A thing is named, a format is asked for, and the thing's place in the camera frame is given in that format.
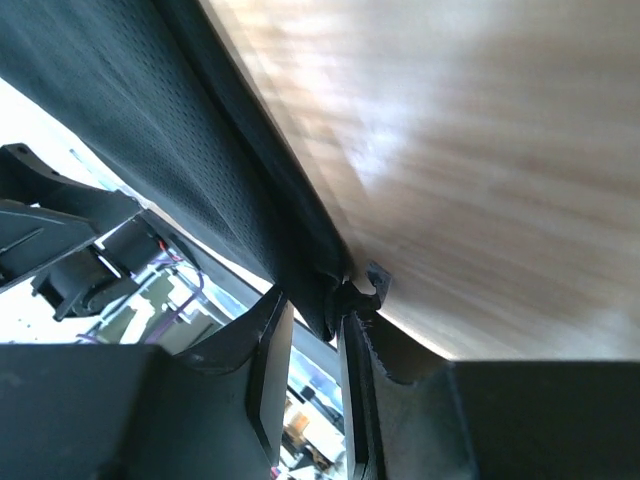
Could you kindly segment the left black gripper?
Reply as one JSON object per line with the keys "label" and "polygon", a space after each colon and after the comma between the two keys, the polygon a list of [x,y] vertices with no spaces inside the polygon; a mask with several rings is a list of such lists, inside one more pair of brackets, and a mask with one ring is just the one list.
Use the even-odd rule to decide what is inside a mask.
{"label": "left black gripper", "polygon": [[121,191],[71,180],[22,143],[1,148],[1,288],[30,280],[56,320],[100,314],[140,289],[134,277],[197,263],[176,230]]}

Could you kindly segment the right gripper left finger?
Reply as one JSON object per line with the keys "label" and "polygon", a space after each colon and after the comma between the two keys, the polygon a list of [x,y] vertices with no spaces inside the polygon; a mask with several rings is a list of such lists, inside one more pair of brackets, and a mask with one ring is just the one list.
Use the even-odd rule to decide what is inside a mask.
{"label": "right gripper left finger", "polygon": [[270,289],[179,354],[5,345],[5,479],[266,479],[279,458],[293,315]]}

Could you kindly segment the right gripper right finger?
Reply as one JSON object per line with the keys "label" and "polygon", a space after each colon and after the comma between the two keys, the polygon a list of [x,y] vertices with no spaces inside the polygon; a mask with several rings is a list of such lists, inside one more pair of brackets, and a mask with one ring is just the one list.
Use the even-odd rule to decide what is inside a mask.
{"label": "right gripper right finger", "polygon": [[345,280],[336,326],[351,479],[635,479],[635,361],[448,360]]}

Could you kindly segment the black t-shirt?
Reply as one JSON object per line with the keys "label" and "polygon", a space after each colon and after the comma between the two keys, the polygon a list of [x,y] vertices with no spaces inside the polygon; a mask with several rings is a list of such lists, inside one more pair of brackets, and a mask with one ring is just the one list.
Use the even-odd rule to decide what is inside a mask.
{"label": "black t-shirt", "polygon": [[196,1],[5,1],[1,75],[334,337],[350,256]]}

